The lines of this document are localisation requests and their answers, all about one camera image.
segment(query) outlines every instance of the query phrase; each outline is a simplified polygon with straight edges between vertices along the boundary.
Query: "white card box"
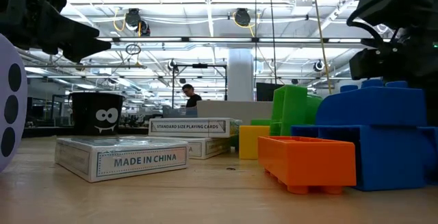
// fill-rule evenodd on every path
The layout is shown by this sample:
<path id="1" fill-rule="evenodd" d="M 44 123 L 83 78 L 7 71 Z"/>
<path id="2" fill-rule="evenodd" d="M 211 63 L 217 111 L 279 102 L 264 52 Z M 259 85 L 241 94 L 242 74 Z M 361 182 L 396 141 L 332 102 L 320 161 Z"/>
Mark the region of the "white card box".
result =
<path id="1" fill-rule="evenodd" d="M 151 119 L 149 136 L 229 138 L 239 134 L 240 124 L 230 118 Z"/>
<path id="2" fill-rule="evenodd" d="M 55 162 L 88 182 L 188 167 L 186 141 L 152 138 L 58 138 Z"/>
<path id="3" fill-rule="evenodd" d="M 208 159 L 230 151 L 231 138 L 174 138 L 149 137 L 164 140 L 182 140 L 189 143 L 190 159 Z"/>

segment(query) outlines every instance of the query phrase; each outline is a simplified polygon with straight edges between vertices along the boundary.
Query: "table surface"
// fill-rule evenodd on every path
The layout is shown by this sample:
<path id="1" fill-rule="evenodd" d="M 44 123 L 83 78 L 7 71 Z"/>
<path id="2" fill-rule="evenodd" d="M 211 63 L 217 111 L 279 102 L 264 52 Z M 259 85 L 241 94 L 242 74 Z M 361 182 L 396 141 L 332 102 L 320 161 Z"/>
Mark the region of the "table surface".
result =
<path id="1" fill-rule="evenodd" d="M 0 173 L 1 224 L 438 223 L 438 187 L 293 195 L 236 154 L 91 184 L 54 164 L 54 149 L 55 138 L 23 140 Z"/>

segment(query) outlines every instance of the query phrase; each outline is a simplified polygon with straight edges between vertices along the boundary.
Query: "yellow lego brick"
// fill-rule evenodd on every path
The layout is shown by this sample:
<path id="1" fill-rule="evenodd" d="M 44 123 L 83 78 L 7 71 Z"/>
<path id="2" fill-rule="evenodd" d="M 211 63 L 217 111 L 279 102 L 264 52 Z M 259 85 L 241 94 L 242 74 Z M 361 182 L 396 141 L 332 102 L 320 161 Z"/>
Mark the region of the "yellow lego brick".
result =
<path id="1" fill-rule="evenodd" d="M 239 127 L 239 159 L 256 160 L 258 156 L 257 139 L 269 136 L 268 125 L 241 125 Z"/>

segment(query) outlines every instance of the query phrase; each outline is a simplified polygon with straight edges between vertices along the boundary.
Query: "man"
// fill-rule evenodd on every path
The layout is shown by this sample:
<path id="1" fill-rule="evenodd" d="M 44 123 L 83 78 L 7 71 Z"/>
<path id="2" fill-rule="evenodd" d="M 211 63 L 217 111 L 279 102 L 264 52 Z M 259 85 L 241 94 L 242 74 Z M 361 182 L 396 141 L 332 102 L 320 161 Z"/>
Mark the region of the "man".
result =
<path id="1" fill-rule="evenodd" d="M 189 97 L 187 104 L 185 105 L 186 108 L 194 108 L 196 107 L 196 103 L 198 101 L 203 100 L 199 95 L 194 93 L 194 88 L 191 84 L 185 84 L 183 86 L 183 92 L 187 97 Z"/>

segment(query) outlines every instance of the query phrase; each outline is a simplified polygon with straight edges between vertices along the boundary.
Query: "black shirt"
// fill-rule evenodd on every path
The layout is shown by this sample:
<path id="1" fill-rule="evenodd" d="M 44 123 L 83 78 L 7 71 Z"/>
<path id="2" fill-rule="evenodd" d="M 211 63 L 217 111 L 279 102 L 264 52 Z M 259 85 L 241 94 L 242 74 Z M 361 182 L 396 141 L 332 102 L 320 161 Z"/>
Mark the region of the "black shirt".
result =
<path id="1" fill-rule="evenodd" d="M 201 98 L 200 95 L 192 95 L 188 100 L 187 100 L 187 104 L 185 105 L 186 108 L 193 108 L 196 107 L 196 102 L 198 101 L 202 101 L 203 99 Z"/>

